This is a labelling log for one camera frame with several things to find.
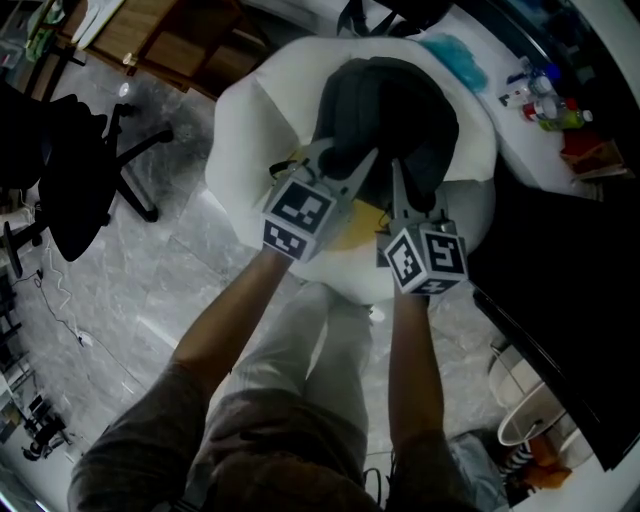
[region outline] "bottle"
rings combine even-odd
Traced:
[[[498,98],[507,108],[519,108],[530,103],[536,96],[545,96],[553,92],[551,80],[546,76],[522,78],[509,85],[509,88]]]
[[[559,96],[545,96],[522,107],[522,115],[527,121],[546,121],[558,119],[569,110],[578,110],[578,104],[573,98]]]
[[[551,80],[551,83],[556,83],[562,76],[560,68],[551,62],[540,69],[534,67],[527,57],[522,57],[520,59],[520,66],[522,69],[518,73],[514,73],[507,78],[507,85],[522,80],[523,78],[536,78],[539,76],[546,76]]]
[[[562,130],[578,130],[586,123],[593,121],[593,113],[590,110],[568,110],[558,119],[538,121],[540,128],[546,132],[558,132]]]
[[[557,119],[563,102],[558,97],[546,96],[522,107],[522,115],[527,121],[545,121]]]

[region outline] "gray tile floor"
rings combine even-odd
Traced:
[[[140,113],[123,120],[122,149],[167,123],[176,135],[126,170],[157,204],[160,220],[143,222],[116,197],[111,224],[77,261],[65,262],[48,233],[43,246],[23,255],[25,275],[44,268],[42,291],[60,319],[87,333],[84,347],[47,311],[33,281],[17,285],[21,341],[31,352],[39,383],[70,431],[88,442],[143,395],[190,323],[255,252],[237,242],[203,179],[214,137],[214,102],[194,92],[182,94],[144,73],[124,77],[91,58],[84,68],[67,68],[55,97],[76,94],[94,114],[110,113],[122,101],[117,93],[125,81],[131,88],[125,100]],[[28,202],[33,200],[28,195]],[[51,270],[50,259],[63,275]],[[298,280],[287,276],[249,348],[298,288]],[[386,316],[373,324],[374,348],[363,376],[369,452],[377,454],[371,460],[376,465],[386,463],[390,449],[386,387],[392,321],[391,303],[377,306]],[[495,424],[504,413],[491,397],[486,373],[489,343],[500,335],[473,305],[471,287],[459,286],[433,304],[432,321],[447,433]]]

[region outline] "black backpack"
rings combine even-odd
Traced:
[[[340,13],[338,18],[338,33],[352,25],[352,31],[361,36],[381,36],[388,35],[391,37],[407,37],[418,34],[422,30],[428,29],[430,26],[438,23],[449,11],[450,0],[376,0],[379,4],[391,9],[391,14],[387,16],[380,25],[373,30],[367,28],[362,0],[349,0],[347,6]],[[405,19],[398,23],[389,31],[393,20],[396,16]]]

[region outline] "black office chair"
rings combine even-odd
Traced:
[[[173,132],[156,133],[118,156],[120,118],[133,111],[131,105],[116,105],[103,138],[107,116],[92,115],[75,95],[40,103],[0,84],[0,187],[26,191],[40,180],[34,223],[17,233],[4,224],[2,244],[17,277],[22,275],[18,249],[41,243],[47,227],[67,261],[84,253],[108,224],[116,190],[144,220],[158,220],[158,209],[147,210],[121,172],[154,144],[172,141]]]

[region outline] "blue object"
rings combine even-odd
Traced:
[[[547,64],[544,68],[544,74],[549,77],[552,83],[556,83],[562,77],[560,68],[555,64]]]
[[[449,34],[440,34],[427,41],[418,41],[429,50],[458,80],[472,92],[482,92],[489,79],[476,64],[473,54],[460,39]]]

